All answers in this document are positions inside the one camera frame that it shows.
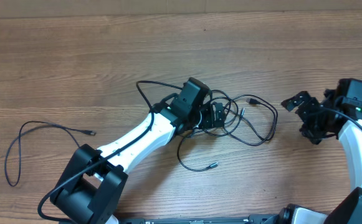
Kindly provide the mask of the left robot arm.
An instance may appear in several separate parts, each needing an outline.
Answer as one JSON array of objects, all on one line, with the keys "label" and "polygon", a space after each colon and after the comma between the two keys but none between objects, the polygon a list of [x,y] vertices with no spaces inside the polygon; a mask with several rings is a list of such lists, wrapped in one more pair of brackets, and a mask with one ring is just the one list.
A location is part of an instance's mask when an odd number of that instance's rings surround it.
[{"label": "left robot arm", "polygon": [[65,214],[58,223],[118,223],[114,216],[128,174],[175,136],[210,124],[212,95],[203,82],[189,78],[160,102],[149,105],[147,117],[120,139],[97,149],[84,144],[74,152],[46,198]]}]

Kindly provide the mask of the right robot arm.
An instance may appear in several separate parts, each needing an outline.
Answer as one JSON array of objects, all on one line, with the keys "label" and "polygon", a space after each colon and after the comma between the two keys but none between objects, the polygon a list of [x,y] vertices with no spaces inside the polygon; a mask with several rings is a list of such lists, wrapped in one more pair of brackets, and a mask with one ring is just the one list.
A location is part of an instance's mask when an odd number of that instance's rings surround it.
[{"label": "right robot arm", "polygon": [[300,117],[300,132],[312,144],[337,138],[346,156],[351,192],[328,215],[289,204],[270,223],[362,223],[362,80],[341,79],[324,96],[318,101],[301,91],[281,105]]}]

